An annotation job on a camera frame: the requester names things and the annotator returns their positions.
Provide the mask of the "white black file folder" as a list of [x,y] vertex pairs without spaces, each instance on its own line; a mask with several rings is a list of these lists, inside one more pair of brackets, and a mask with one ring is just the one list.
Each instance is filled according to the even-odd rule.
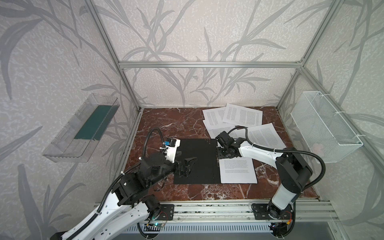
[[251,158],[220,159],[214,139],[181,139],[178,160],[188,176],[174,174],[175,185],[256,184]]

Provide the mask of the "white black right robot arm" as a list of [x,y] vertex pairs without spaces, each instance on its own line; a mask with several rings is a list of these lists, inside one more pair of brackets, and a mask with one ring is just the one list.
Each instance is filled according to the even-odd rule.
[[300,194],[309,187],[313,170],[303,158],[304,155],[316,158],[311,152],[295,148],[272,149],[252,143],[247,138],[232,138],[223,131],[216,140],[219,143],[220,159],[251,158],[277,169],[280,186],[268,203],[267,211],[271,218],[279,219]]

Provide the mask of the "metal folder clip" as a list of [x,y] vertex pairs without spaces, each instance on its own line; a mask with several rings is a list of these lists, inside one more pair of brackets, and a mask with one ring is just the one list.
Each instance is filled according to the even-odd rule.
[[220,151],[221,147],[216,147],[216,165],[218,168],[220,167]]

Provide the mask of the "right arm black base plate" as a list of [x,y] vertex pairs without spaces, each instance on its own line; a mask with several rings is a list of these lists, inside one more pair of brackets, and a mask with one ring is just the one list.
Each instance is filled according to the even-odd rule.
[[253,203],[251,209],[256,220],[290,220],[293,212],[292,205],[290,204],[281,210],[272,202],[268,204]]

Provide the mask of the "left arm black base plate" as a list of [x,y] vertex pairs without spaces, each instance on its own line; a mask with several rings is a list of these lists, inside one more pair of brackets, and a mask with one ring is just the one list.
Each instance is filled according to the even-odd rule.
[[174,218],[175,205],[161,204],[149,216],[151,221],[171,221]]

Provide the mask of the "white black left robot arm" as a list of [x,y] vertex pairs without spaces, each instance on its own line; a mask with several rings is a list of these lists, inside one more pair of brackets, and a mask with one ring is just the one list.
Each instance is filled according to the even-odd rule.
[[163,152],[142,158],[113,181],[92,213],[69,231],[53,234],[51,239],[110,240],[128,227],[156,219],[162,214],[162,205],[149,194],[150,188],[170,174],[188,177],[197,160],[182,158],[181,152],[172,159]]

